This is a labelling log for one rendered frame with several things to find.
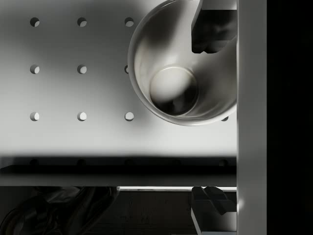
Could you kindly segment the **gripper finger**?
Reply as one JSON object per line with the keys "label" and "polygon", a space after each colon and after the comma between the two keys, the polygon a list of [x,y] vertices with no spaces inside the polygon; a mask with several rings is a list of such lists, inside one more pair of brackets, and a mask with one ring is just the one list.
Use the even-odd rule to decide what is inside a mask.
{"label": "gripper finger", "polygon": [[235,233],[237,204],[217,187],[193,187],[191,217],[198,233]]}
{"label": "gripper finger", "polygon": [[200,10],[192,27],[192,52],[217,53],[236,35],[236,10]]}

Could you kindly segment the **black mug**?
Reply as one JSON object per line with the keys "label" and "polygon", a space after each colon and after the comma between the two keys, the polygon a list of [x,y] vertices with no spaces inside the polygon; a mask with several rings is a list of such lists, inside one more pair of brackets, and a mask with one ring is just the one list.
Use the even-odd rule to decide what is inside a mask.
{"label": "black mug", "polygon": [[220,121],[237,108],[237,36],[217,53],[192,52],[200,10],[237,10],[236,0],[166,0],[138,24],[128,70],[141,102],[184,126]]}

